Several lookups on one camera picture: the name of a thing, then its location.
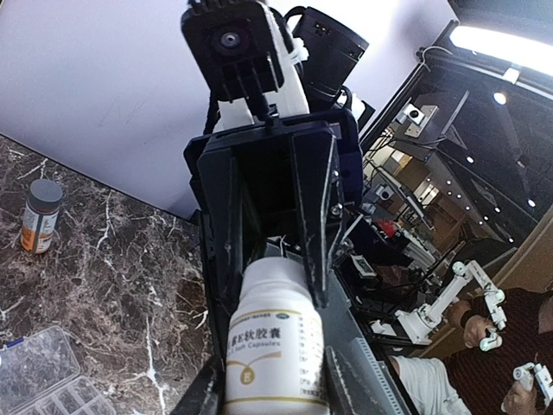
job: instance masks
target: person's arm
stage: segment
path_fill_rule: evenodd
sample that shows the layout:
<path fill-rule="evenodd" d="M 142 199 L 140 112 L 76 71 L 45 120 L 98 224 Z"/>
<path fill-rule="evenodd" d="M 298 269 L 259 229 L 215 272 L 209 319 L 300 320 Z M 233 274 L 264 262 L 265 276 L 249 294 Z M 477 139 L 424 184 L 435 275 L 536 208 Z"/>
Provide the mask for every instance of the person's arm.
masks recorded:
<path fill-rule="evenodd" d="M 475 298 L 471 302 L 460 301 L 449 307 L 446 318 L 455 328 L 463 329 L 463 340 L 468 348 L 477 348 L 482 339 L 487 337 L 487 330 L 493 328 L 493 322 L 485 316 L 486 309 L 483 298 Z"/>

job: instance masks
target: dark marble surface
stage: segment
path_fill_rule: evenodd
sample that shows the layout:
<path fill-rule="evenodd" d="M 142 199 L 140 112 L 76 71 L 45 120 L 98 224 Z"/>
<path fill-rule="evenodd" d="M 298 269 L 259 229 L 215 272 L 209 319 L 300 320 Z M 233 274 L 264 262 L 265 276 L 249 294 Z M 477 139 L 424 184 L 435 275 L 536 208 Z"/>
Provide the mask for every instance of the dark marble surface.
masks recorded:
<path fill-rule="evenodd" d="M 30 183 L 64 189 L 54 243 L 19 243 Z M 0 344 L 53 325 L 120 415 L 169 413 L 209 356 L 187 222 L 0 138 Z"/>

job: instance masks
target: white panel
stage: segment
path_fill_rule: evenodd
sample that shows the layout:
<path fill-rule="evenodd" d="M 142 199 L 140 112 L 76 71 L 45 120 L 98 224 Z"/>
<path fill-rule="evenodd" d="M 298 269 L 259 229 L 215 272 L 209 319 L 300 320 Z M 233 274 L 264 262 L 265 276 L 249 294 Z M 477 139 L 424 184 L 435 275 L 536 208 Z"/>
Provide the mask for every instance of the white panel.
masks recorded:
<path fill-rule="evenodd" d="M 377 112 L 416 65 L 414 52 L 454 18 L 446 0 L 272 2 L 281 11 L 299 3 L 371 43 L 348 85 Z M 208 90 L 181 34 L 185 8 L 175 0 L 4 0 L 0 132 L 137 199 L 191 214 L 182 152 L 202 132 Z"/>

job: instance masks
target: gold stripe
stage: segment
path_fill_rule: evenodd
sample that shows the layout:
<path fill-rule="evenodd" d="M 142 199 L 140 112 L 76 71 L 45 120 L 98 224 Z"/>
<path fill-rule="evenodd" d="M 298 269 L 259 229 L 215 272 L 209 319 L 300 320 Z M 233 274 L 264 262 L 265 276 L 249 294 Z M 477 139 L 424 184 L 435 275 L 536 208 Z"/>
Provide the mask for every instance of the gold stripe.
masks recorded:
<path fill-rule="evenodd" d="M 240 319 L 248 316 L 254 316 L 256 314 L 263 314 L 263 313 L 288 313 L 288 314 L 295 314 L 297 316 L 302 316 L 302 313 L 298 311 L 293 310 L 258 310 L 258 311 L 252 311 L 251 313 L 245 313 L 242 316 L 236 317 L 233 322 L 231 322 L 231 325 L 229 326 L 229 330 L 232 329 L 234 326 L 241 323 Z"/>
<path fill-rule="evenodd" d="M 241 398 L 241 399 L 233 399 L 228 400 L 225 402 L 225 405 L 231 405 L 231 404 L 241 404 L 243 402 L 259 402 L 259 401 L 276 401 L 276 402 L 301 402 L 304 404 L 317 404 L 322 406 L 328 406 L 328 403 L 323 400 L 318 399 L 305 399 L 305 398 L 287 398 L 284 396 L 260 396 L 257 398 Z"/>

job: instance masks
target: bottle label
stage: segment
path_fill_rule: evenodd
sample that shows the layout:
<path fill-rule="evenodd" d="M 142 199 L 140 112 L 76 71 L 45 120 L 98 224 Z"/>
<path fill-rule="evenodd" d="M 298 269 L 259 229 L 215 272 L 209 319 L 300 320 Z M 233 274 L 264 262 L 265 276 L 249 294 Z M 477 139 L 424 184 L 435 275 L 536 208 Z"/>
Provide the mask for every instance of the bottle label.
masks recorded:
<path fill-rule="evenodd" d="M 54 234 L 55 222 L 57 219 L 58 212 L 40 215 L 27 207 L 23 216 L 21 237 L 23 248 L 27 251 L 36 253 L 45 252 L 52 243 L 52 235 Z"/>
<path fill-rule="evenodd" d="M 278 400 L 327 406 L 321 321 L 295 310 L 234 318 L 226 355 L 226 404 Z"/>

